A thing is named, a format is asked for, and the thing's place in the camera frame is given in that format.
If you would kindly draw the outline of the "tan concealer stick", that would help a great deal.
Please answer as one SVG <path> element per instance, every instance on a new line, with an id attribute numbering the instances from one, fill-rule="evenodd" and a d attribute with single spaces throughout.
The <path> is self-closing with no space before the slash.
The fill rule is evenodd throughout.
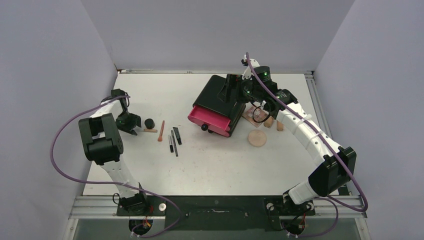
<path id="1" fill-rule="evenodd" d="M 271 128 L 272 125 L 274 124 L 274 118 L 272 116 L 270 116 L 266 121 L 264 121 L 263 126 L 266 128 Z"/>

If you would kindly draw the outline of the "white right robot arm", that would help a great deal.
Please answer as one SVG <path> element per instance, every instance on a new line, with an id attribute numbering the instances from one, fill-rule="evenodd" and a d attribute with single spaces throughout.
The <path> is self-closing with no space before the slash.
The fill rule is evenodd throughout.
<path id="1" fill-rule="evenodd" d="M 298 99 L 272 81 L 268 66 L 247 68 L 243 75 L 228 74 L 217 96 L 225 103 L 230 100 L 264 103 L 265 111 L 297 138 L 317 166 L 307 180 L 283 194 L 282 207 L 287 213 L 297 213 L 303 203 L 327 197 L 352 180 L 356 152 L 351 147 L 342 147 L 324 133 Z"/>

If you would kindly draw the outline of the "orange makeup brush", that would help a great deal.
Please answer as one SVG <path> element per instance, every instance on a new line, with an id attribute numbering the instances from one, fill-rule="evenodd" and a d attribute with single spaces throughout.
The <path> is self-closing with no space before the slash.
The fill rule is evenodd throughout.
<path id="1" fill-rule="evenodd" d="M 157 138 L 157 141 L 158 142 L 162 142 L 163 141 L 164 128 L 165 128 L 165 120 L 163 120 L 162 123 L 161 123 L 161 128 L 160 128 L 159 135 L 158 135 L 158 138 Z"/>

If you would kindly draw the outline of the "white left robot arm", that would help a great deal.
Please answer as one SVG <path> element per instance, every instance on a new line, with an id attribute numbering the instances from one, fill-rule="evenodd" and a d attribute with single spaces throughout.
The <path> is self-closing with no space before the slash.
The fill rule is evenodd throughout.
<path id="1" fill-rule="evenodd" d="M 79 120 L 78 127 L 86 158 L 110 176 L 118 189 L 118 204 L 128 212 L 143 215 L 148 211 L 149 201 L 122 159 L 124 144 L 120 132 L 135 136 L 135 128 L 142 126 L 141 117 L 128 111 L 127 97 L 122 89 L 111 90 L 93 115 Z"/>

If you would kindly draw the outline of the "short tan makeup stick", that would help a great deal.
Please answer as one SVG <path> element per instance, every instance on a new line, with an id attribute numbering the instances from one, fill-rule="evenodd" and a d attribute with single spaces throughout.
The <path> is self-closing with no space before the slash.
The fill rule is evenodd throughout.
<path id="1" fill-rule="evenodd" d="M 145 129 L 143 129 L 143 132 L 147 132 L 147 133 L 157 133 L 157 132 L 158 132 L 158 130 L 157 130 L 157 129 L 148 129 L 148 128 L 145 128 Z"/>

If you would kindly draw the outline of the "pink drawer with black knob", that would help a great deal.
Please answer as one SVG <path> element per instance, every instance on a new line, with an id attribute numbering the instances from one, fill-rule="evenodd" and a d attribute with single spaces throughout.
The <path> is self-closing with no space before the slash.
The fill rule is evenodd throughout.
<path id="1" fill-rule="evenodd" d="M 213 110 L 195 105 L 189 115 L 188 120 L 201 127 L 203 131 L 212 131 L 224 137 L 230 137 L 231 120 Z"/>

